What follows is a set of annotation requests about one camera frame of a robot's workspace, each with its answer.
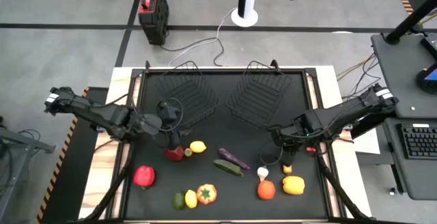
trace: computer monitor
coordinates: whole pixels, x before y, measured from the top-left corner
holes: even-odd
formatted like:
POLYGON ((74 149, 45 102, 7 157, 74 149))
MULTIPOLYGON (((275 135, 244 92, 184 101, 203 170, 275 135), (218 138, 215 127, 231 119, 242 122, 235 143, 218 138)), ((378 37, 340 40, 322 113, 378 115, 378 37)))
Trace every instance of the computer monitor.
POLYGON ((437 94, 437 64, 422 70, 416 77, 417 85, 429 94, 437 94))

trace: concrete floor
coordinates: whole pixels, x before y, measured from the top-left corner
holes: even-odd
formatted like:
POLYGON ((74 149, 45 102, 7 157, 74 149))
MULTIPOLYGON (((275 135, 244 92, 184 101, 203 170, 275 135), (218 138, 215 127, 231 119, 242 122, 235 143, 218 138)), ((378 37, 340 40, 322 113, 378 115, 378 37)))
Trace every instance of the concrete floor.
MULTIPOLYGON (((237 0, 168 0, 170 25, 218 25, 237 0)), ((126 24, 133 0, 0 0, 0 23, 126 24)), ((257 0, 258 26, 394 27, 407 14, 400 0, 257 0)), ((232 25, 228 18, 225 25, 232 25)), ((71 115, 52 117, 43 103, 52 86, 108 87, 122 41, 122 30, 0 29, 0 115, 11 130, 34 128, 42 140, 58 145, 54 154, 37 154, 30 165, 30 180, 16 206, 19 219, 33 220, 38 213, 61 149, 71 115)), ((213 31, 172 31, 166 47, 185 46, 213 31)), ((281 65, 333 65, 336 72, 372 54, 371 34, 280 33, 223 31, 225 53, 218 62, 244 66, 256 60, 281 65)), ((193 60, 212 66, 218 43, 194 48, 174 64, 193 60)), ((177 53, 147 43, 142 31, 133 31, 123 66, 166 66, 177 53)), ((371 72, 382 76, 379 67, 371 72)), ((361 70, 340 81, 342 95, 355 85, 361 70)), ((365 78, 361 87, 372 82, 365 78)), ((437 202, 390 196, 393 174, 385 166, 362 167, 373 215, 388 221, 435 223, 437 202)))

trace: keyboard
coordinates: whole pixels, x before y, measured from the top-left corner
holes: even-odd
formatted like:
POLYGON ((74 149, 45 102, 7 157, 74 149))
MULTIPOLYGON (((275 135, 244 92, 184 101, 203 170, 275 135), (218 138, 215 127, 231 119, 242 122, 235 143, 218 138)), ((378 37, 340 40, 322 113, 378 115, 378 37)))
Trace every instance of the keyboard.
POLYGON ((415 128, 402 124, 399 133, 406 158, 437 160, 437 127, 415 128))

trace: wire basket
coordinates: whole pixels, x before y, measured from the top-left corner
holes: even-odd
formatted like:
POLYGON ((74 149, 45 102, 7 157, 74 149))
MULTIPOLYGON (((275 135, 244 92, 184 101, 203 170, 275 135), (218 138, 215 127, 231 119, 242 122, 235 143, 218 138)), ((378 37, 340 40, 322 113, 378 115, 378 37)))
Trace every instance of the wire basket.
POLYGON ((187 128, 214 114, 219 103, 193 61, 160 75, 157 88, 163 98, 176 98, 182 103, 184 114, 180 126, 187 128))
POLYGON ((278 68, 252 61, 227 99, 227 106, 232 115, 265 128, 270 125, 291 83, 292 79, 278 68))

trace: yellow black hazard tape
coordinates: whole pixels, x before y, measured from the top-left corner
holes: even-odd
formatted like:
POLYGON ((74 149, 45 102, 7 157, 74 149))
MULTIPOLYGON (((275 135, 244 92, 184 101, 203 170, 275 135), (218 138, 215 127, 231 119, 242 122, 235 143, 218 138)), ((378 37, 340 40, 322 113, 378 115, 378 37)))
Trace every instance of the yellow black hazard tape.
MULTIPOLYGON (((82 97, 87 96, 88 90, 89 90, 88 87, 83 90, 82 97)), ((61 171, 62 162, 64 161, 64 158, 66 156, 66 153, 68 150, 68 145, 70 144, 70 140, 71 140, 71 137, 73 135, 74 128, 76 127, 76 124, 77 124, 77 117, 74 117, 73 122, 70 126, 70 129, 68 130, 66 140, 64 141, 64 144, 62 146, 61 153, 59 154, 59 159, 56 163, 56 168, 53 171, 53 175, 50 179, 50 182, 48 183, 48 187, 47 187, 46 192, 44 194, 44 199, 43 199, 42 204, 40 206, 40 211, 38 212, 35 223, 38 223, 38 224, 43 223, 42 218, 44 216, 44 211, 47 208, 48 201, 50 200, 50 195, 53 192, 53 187, 55 186, 57 176, 59 175, 59 172, 61 171)))

